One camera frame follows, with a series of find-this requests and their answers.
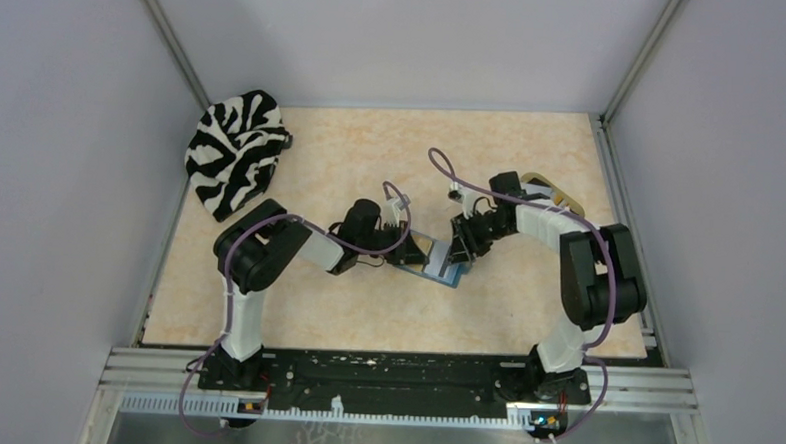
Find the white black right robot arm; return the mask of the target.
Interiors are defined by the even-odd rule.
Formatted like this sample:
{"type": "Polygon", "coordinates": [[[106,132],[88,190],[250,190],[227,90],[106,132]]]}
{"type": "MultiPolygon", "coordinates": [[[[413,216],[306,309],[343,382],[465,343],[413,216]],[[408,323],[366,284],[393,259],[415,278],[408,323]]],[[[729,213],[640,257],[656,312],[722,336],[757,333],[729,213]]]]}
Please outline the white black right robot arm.
{"type": "Polygon", "coordinates": [[[482,195],[451,184],[448,196],[462,211],[450,221],[448,260],[473,263],[514,234],[535,238],[559,255],[564,315],[529,352],[524,376],[530,396],[549,401],[573,379],[588,344],[646,307],[631,231],[623,224],[590,223],[578,202],[537,173],[504,172],[491,178],[490,188],[494,204],[481,212],[482,195]]]}

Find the teal leather card holder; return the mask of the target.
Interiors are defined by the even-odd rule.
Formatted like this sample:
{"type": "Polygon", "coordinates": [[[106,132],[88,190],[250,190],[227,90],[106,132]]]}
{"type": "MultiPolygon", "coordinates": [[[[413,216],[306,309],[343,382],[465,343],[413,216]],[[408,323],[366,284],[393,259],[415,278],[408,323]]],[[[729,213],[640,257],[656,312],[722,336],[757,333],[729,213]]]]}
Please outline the teal leather card holder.
{"type": "Polygon", "coordinates": [[[469,272],[470,266],[467,263],[450,264],[447,258],[451,243],[449,241],[434,238],[432,238],[432,240],[434,241],[434,245],[429,257],[429,262],[426,265],[423,267],[396,265],[396,268],[420,278],[425,278],[431,282],[448,286],[451,289],[456,289],[463,276],[469,272]]]}

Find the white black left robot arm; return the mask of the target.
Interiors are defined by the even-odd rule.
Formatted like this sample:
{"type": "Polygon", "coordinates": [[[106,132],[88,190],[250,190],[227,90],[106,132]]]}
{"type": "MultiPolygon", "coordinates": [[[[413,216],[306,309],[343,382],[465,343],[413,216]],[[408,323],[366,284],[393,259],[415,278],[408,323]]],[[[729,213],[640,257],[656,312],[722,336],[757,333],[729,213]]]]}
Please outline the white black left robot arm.
{"type": "Polygon", "coordinates": [[[360,257],[379,257],[386,264],[427,263],[410,223],[399,214],[407,205],[397,199],[382,207],[358,199],[345,217],[323,230],[266,199],[225,230],[213,247],[224,287],[221,334],[200,367],[210,388],[253,389],[264,380],[261,323],[268,289],[296,258],[338,276],[360,257]]]}

